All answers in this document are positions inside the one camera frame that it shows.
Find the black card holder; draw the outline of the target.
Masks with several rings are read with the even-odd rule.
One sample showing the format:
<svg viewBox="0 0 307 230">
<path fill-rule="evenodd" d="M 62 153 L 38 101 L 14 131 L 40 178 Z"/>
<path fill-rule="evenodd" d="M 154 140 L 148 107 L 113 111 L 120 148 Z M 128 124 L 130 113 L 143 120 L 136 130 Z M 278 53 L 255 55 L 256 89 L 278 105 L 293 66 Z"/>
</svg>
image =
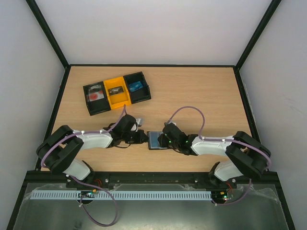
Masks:
<svg viewBox="0 0 307 230">
<path fill-rule="evenodd" d="M 162 131 L 148 131 L 148 149 L 149 150 L 166 150 L 168 147 L 163 147 L 158 138 L 162 135 Z"/>
</svg>

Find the yellow bin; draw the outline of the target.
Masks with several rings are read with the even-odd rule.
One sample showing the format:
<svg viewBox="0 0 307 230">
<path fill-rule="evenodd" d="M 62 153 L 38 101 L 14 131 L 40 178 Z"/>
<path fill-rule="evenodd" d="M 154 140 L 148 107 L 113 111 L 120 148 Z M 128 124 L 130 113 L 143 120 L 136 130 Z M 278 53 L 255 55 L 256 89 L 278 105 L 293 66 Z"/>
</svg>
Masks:
<svg viewBox="0 0 307 230">
<path fill-rule="evenodd" d="M 105 80 L 104 87 L 111 110 L 131 105 L 130 93 L 123 76 Z"/>
</svg>

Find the black bin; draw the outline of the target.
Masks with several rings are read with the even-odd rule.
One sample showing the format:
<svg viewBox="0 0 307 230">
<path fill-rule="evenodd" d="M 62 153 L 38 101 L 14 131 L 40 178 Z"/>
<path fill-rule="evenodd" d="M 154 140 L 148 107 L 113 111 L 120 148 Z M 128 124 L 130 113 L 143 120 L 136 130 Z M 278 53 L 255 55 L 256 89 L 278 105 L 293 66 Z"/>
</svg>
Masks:
<svg viewBox="0 0 307 230">
<path fill-rule="evenodd" d="M 90 115 L 111 110 L 103 81 L 83 86 L 83 92 Z"/>
<path fill-rule="evenodd" d="M 151 99 L 150 88 L 142 71 L 124 75 L 123 78 L 132 104 Z"/>
</svg>

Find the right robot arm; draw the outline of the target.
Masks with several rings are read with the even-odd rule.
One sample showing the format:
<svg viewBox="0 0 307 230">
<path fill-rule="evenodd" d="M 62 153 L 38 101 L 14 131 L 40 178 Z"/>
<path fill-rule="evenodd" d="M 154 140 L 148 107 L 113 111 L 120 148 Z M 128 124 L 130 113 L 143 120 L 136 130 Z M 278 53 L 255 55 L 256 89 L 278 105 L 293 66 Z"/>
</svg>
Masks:
<svg viewBox="0 0 307 230">
<path fill-rule="evenodd" d="M 272 164 L 271 152 L 243 131 L 233 136 L 210 138 L 187 135 L 176 124 L 167 123 L 156 139 L 159 149 L 173 149 L 187 156 L 227 157 L 227 161 L 215 163 L 208 173 L 210 184 L 216 188 L 240 176 L 258 180 Z"/>
</svg>

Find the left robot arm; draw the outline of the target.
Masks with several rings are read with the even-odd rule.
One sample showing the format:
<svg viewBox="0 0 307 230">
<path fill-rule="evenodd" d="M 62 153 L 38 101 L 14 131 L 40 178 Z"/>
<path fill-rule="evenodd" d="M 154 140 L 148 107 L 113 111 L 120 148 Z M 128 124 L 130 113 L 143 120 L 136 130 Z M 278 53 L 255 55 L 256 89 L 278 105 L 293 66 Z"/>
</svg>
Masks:
<svg viewBox="0 0 307 230">
<path fill-rule="evenodd" d="M 93 169 L 85 161 L 77 160 L 77 154 L 81 150 L 118 147 L 121 142 L 146 143 L 149 138 L 139 129 L 141 122 L 140 118 L 124 114 L 117 122 L 100 130 L 79 131 L 63 125 L 36 149 L 36 154 L 41 167 L 48 168 L 52 174 L 64 173 L 83 181 Z"/>
</svg>

